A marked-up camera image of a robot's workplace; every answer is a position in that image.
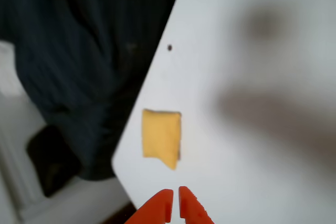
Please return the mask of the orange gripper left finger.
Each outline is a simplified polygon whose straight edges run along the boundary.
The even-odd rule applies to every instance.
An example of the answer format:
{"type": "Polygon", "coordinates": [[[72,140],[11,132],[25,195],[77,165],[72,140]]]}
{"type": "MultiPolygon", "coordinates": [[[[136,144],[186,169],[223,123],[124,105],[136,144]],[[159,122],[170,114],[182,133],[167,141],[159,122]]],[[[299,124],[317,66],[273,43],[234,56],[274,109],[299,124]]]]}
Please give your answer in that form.
{"type": "Polygon", "coordinates": [[[164,224],[171,222],[173,190],[163,189],[143,204],[125,224],[164,224]]]}

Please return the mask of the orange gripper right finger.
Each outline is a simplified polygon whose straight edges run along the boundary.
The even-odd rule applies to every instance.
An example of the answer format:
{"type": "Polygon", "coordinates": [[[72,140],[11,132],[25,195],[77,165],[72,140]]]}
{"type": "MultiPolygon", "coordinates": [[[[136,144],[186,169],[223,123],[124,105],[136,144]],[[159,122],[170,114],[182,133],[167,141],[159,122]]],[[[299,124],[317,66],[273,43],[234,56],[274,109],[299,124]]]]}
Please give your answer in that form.
{"type": "Polygon", "coordinates": [[[186,186],[179,187],[180,217],[186,224],[214,224],[196,196],[186,186]]]}

